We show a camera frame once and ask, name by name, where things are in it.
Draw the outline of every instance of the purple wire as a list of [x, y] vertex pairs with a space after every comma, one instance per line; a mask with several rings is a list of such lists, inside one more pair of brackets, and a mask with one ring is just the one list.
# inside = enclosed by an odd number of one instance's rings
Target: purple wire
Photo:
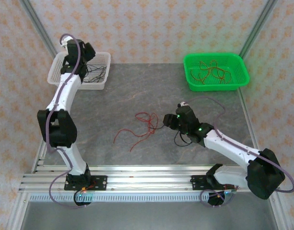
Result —
[[78, 48], [78, 59], [77, 59], [77, 61], [76, 61], [76, 64], [75, 64], [75, 66], [74, 66], [73, 71], [71, 72], [71, 74], [69, 75], [69, 77], [63, 82], [63, 84], [61, 85], [59, 91], [57, 92], [57, 96], [56, 96], [56, 100], [55, 100], [54, 106], [53, 106], [52, 110], [50, 111], [50, 113], [49, 113], [48, 116], [47, 116], [47, 120], [46, 120], [46, 145], [47, 145], [47, 150], [48, 150], [48, 152], [50, 152], [50, 153], [53, 153], [53, 152], [55, 152], [55, 151], [57, 151], [57, 150], [60, 150], [60, 151], [63, 153], [63, 155], [65, 156], [65, 158], [67, 159], [67, 161], [68, 161], [68, 163], [69, 163], [69, 165], [70, 165], [70, 169], [69, 169], [68, 171], [62, 173], [61, 175], [57, 176], [57, 177], [51, 182], [50, 187], [49, 187], [49, 196], [50, 196], [51, 200], [52, 200], [54, 203], [56, 203], [56, 204], [59, 204], [59, 205], [61, 205], [61, 206], [63, 206], [63, 207], [70, 208], [70, 209], [77, 209], [77, 208], [83, 208], [83, 207], [86, 207], [86, 205], [84, 205], [84, 206], [78, 206], [78, 207], [75, 207], [75, 206], [69, 206], [69, 205], [64, 205], [64, 204], [61, 204], [60, 202], [58, 202], [57, 200], [55, 200], [54, 197], [52, 196], [52, 186], [53, 186], [54, 182], [55, 182], [57, 179], [59, 179], [60, 177], [67, 175], [67, 174], [68, 174], [69, 172], [71, 172], [71, 170], [73, 169], [73, 164], [72, 164], [71, 160], [69, 159], [69, 157], [68, 157], [67, 153], [65, 152], [65, 150], [63, 150], [63, 149], [61, 149], [61, 148], [57, 148], [57, 149], [53, 149], [53, 150], [52, 150], [52, 148], [51, 148], [51, 146], [50, 146], [50, 137], [49, 137], [49, 124], [50, 124], [50, 119], [51, 119], [51, 117], [52, 117], [52, 115], [53, 115], [55, 109], [56, 109], [57, 106], [58, 106], [58, 102], [59, 102], [59, 98], [60, 98], [60, 96], [61, 96], [62, 90], [64, 89], [64, 87], [65, 87], [65, 85], [68, 83], [68, 81], [72, 78], [72, 76], [74, 75], [74, 73], [75, 73], [77, 67], [79, 66], [79, 63], [80, 63], [80, 57], [81, 57], [81, 49], [80, 49], [79, 42], [76, 40], [76, 38], [75, 38], [73, 35], [71, 35], [71, 34], [63, 34], [63, 35], [60, 37], [60, 39], [59, 39], [59, 43], [61, 43], [61, 41], [62, 41], [62, 39], [63, 39], [64, 36], [70, 36], [70, 37], [75, 41], [76, 46], [77, 46], [77, 48]]
[[[223, 108], [223, 112], [221, 112], [219, 115], [217, 115], [217, 117], [216, 117], [215, 120], [214, 120], [214, 130], [215, 130], [216, 134], [217, 134], [222, 140], [224, 140], [225, 142], [229, 143], [230, 145], [233, 145], [234, 147], [236, 147], [236, 148], [238, 148], [238, 149], [240, 149], [240, 150], [242, 150], [242, 151], [247, 152], [247, 149], [245, 149], [245, 148], [243, 148], [243, 147], [241, 147], [241, 146], [239, 146], [239, 145], [237, 145], [237, 144], [231, 142], [230, 140], [228, 140], [228, 139], [226, 139], [226, 138], [223, 138], [222, 135], [219, 133], [219, 131], [218, 131], [218, 129], [217, 129], [216, 122], [217, 122], [218, 118], [221, 117], [222, 115], [224, 115], [225, 112], [226, 112], [226, 108], [225, 108], [225, 106], [224, 106], [223, 104], [221, 104], [218, 100], [215, 100], [215, 99], [213, 99], [213, 98], [211, 98], [211, 97], [208, 97], [208, 96], [199, 96], [199, 97], [195, 97], [195, 98], [190, 99], [187, 103], [190, 103], [190, 102], [192, 102], [192, 101], [194, 101], [194, 100], [196, 100], [196, 99], [200, 99], [200, 98], [210, 99], [210, 100], [216, 102], [221, 108]], [[251, 155], [253, 155], [253, 156], [255, 156], [255, 157], [257, 157], [257, 158], [260, 158], [260, 159], [266, 161], [267, 163], [271, 164], [272, 166], [276, 167], [277, 169], [279, 169], [281, 172], [283, 172], [283, 173], [284, 173], [284, 174], [290, 179], [290, 181], [292, 182], [292, 185], [293, 185], [292, 189], [290, 189], [290, 190], [276, 189], [276, 190], [275, 190], [276, 192], [280, 192], [280, 193], [292, 193], [292, 192], [294, 192], [294, 179], [293, 179], [293, 177], [292, 177], [292, 176], [291, 176], [291, 175], [290, 175], [285, 169], [283, 169], [282, 167], [280, 167], [280, 166], [277, 165], [276, 163], [274, 163], [274, 162], [268, 160], [267, 158], [262, 157], [262, 156], [260, 156], [260, 155], [258, 155], [258, 154], [256, 154], [256, 153], [254, 153], [254, 152], [248, 151], [248, 153], [251, 154]], [[204, 192], [207, 192], [207, 191], [208, 191], [208, 190], [206, 189], [206, 190], [203, 190], [203, 191], [200, 193], [199, 198], [200, 198], [200, 201], [201, 201], [201, 202], [202, 202], [202, 199], [201, 199], [201, 198], [202, 198], [202, 194], [203, 194]], [[207, 207], [213, 207], [213, 206], [206, 205], [206, 204], [203, 203], [203, 202], [202, 202], [202, 204], [205, 205], [205, 206], [207, 206]]]

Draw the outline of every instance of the purple cable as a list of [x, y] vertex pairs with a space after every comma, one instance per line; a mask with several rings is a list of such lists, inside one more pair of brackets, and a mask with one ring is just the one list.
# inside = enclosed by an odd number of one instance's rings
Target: purple cable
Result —
[[[217, 120], [218, 120], [219, 117], [221, 117], [222, 115], [225, 114], [225, 112], [226, 112], [226, 108], [225, 108], [225, 106], [224, 106], [223, 104], [221, 104], [219, 101], [217, 101], [217, 100], [215, 100], [215, 99], [213, 99], [213, 98], [211, 98], [211, 97], [208, 97], [208, 96], [199, 96], [199, 97], [195, 97], [195, 98], [190, 99], [187, 103], [192, 102], [192, 101], [194, 101], [194, 100], [196, 100], [196, 99], [199, 99], [199, 98], [210, 99], [210, 100], [216, 102], [221, 108], [223, 108], [223, 112], [221, 112], [221, 113], [215, 118], [215, 120], [214, 120], [214, 130], [215, 130], [216, 134], [217, 134], [222, 140], [224, 140], [225, 142], [229, 143], [230, 145], [233, 145], [234, 147], [236, 147], [236, 148], [238, 148], [238, 149], [240, 149], [240, 150], [242, 150], [242, 151], [247, 152], [247, 149], [245, 149], [245, 148], [243, 148], [243, 147], [241, 147], [241, 146], [239, 146], [239, 145], [237, 145], [237, 144], [235, 144], [235, 143], [229, 141], [229, 140], [226, 139], [226, 138], [223, 138], [222, 135], [219, 133], [219, 131], [218, 131], [218, 129], [217, 129], [216, 122], [217, 122]], [[281, 172], [283, 172], [283, 173], [284, 173], [284, 174], [290, 179], [290, 181], [292, 182], [292, 185], [293, 185], [292, 189], [290, 189], [290, 190], [276, 189], [276, 190], [275, 190], [276, 192], [280, 192], [280, 193], [292, 193], [292, 192], [294, 192], [294, 179], [293, 179], [293, 177], [292, 177], [292, 176], [291, 176], [291, 175], [290, 175], [285, 169], [283, 169], [283, 168], [280, 167], [279, 165], [275, 164], [274, 162], [268, 160], [267, 158], [262, 157], [262, 156], [260, 156], [260, 155], [258, 155], [258, 154], [256, 154], [256, 153], [254, 153], [254, 152], [248, 151], [248, 153], [251, 154], [251, 155], [253, 155], [253, 156], [255, 156], [255, 157], [257, 157], [257, 158], [260, 158], [260, 159], [266, 161], [267, 163], [271, 164], [272, 166], [276, 167], [277, 169], [279, 169]], [[202, 194], [203, 194], [204, 192], [207, 192], [207, 191], [209, 191], [209, 190], [203, 190], [203, 191], [200, 193], [199, 198], [200, 198], [200, 201], [201, 201], [201, 202], [202, 202], [202, 199], [201, 199], [201, 198], [202, 198]], [[205, 205], [205, 206], [207, 206], [207, 207], [213, 207], [213, 206], [206, 205], [206, 204], [203, 203], [203, 202], [202, 202], [202, 204]]]
[[57, 106], [58, 106], [58, 102], [59, 102], [59, 98], [60, 98], [60, 95], [61, 95], [61, 93], [62, 93], [62, 90], [64, 89], [64, 87], [65, 87], [65, 85], [67, 84], [67, 82], [68, 82], [68, 81], [71, 79], [71, 77], [74, 75], [74, 73], [75, 73], [77, 67], [79, 66], [79, 63], [80, 63], [80, 57], [81, 57], [81, 49], [80, 49], [80, 45], [79, 45], [78, 41], [76, 40], [76, 38], [75, 38], [73, 35], [71, 35], [71, 34], [63, 34], [63, 35], [60, 37], [60, 39], [59, 39], [59, 43], [61, 43], [61, 41], [62, 41], [62, 39], [63, 39], [64, 36], [70, 36], [70, 37], [75, 41], [76, 46], [77, 46], [77, 48], [78, 48], [78, 60], [76, 61], [76, 64], [75, 64], [75, 66], [74, 66], [73, 71], [71, 72], [71, 74], [69, 75], [69, 77], [63, 82], [63, 84], [61, 85], [59, 91], [57, 92], [57, 96], [56, 96], [56, 100], [55, 100], [54, 106], [53, 106], [52, 110], [50, 111], [50, 113], [49, 113], [48, 116], [47, 116], [47, 120], [46, 120], [46, 145], [47, 145], [47, 150], [48, 150], [48, 152], [50, 152], [50, 153], [53, 153], [53, 152], [55, 152], [55, 151], [57, 151], [57, 150], [60, 150], [60, 151], [64, 154], [65, 158], [67, 159], [67, 161], [68, 161], [68, 163], [69, 163], [69, 165], [70, 165], [70, 169], [69, 169], [68, 171], [62, 173], [61, 175], [57, 176], [57, 177], [51, 182], [50, 187], [49, 187], [49, 196], [50, 196], [51, 200], [52, 200], [54, 203], [56, 203], [56, 204], [59, 204], [59, 205], [61, 205], [61, 206], [63, 206], [63, 207], [70, 208], [70, 209], [77, 209], [77, 208], [86, 207], [86, 205], [75, 207], [75, 206], [69, 206], [69, 205], [61, 204], [60, 202], [58, 202], [58, 201], [56, 201], [56, 200], [54, 199], [54, 197], [52, 196], [52, 193], [51, 193], [51, 192], [52, 192], [52, 186], [53, 186], [54, 182], [55, 182], [57, 179], [59, 179], [60, 177], [67, 175], [67, 174], [73, 169], [73, 164], [72, 164], [71, 160], [69, 159], [67, 153], [66, 153], [63, 149], [61, 149], [61, 148], [57, 148], [57, 149], [52, 150], [52, 148], [51, 148], [51, 146], [50, 146], [50, 137], [49, 137], [49, 124], [50, 124], [50, 119], [51, 119], [52, 114], [54, 113], [55, 109], [56, 109]]

